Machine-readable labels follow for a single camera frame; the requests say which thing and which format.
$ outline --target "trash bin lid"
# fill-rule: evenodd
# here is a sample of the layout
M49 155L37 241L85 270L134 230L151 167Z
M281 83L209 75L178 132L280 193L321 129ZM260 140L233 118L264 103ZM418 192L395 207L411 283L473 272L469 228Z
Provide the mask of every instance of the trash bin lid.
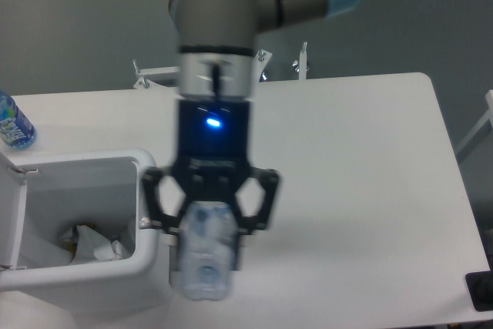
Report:
M0 152L0 265L4 268L17 267L26 190L26 175Z

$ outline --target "white trash bin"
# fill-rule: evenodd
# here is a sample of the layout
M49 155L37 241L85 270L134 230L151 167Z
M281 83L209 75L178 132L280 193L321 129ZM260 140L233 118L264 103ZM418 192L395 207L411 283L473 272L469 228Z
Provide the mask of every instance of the white trash bin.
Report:
M20 290L72 312L144 308L170 299L169 248L146 216L141 149L17 159L0 153L0 291ZM135 250L124 260L69 265L61 235L93 223L109 237L135 220Z

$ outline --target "blue led light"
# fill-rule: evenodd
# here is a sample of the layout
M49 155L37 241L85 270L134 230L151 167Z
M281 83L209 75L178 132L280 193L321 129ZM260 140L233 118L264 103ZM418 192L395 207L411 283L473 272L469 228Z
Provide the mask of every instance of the blue led light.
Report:
M219 128L221 127L222 123L218 119L207 119L206 120L207 125Z

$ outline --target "metal bracket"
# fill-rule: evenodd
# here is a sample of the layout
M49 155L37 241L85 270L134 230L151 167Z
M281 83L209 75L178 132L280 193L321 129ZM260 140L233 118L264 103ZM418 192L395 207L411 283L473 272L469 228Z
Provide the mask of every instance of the metal bracket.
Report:
M39 174L38 169L22 169L19 167L10 167L10 170L18 175L32 175Z
M12 265L0 264L0 273L2 271L16 271L16 270L27 270L27 266L17 266L14 268Z
M292 64L293 71L298 74L299 80L306 80L307 73L310 71L310 64L308 63L307 54L308 42L304 42L301 46L300 58L295 60Z
M461 163L478 147L483 139L493 130L493 109L490 108L455 147L455 158Z
M253 59L252 80L257 83L262 78L262 74L272 58L272 53L261 49ZM157 69L140 69L137 60L132 61L137 82L133 85L134 89L150 89L155 86L166 86L165 81L176 80L179 77L179 67L159 67Z
M263 73L265 68L269 64L270 59L272 58L272 53L267 50L261 49L253 58L253 71L252 71L252 83L256 84L257 82L263 80Z

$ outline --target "plastic water bottle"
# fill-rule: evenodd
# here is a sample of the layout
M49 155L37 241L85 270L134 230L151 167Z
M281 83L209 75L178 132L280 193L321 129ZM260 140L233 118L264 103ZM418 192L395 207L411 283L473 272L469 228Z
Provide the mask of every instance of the plastic water bottle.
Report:
M196 202L180 232L181 290L190 300L222 300L230 290L236 221L227 204Z
M36 140L36 131L14 99L0 90L0 138L15 149L26 149Z

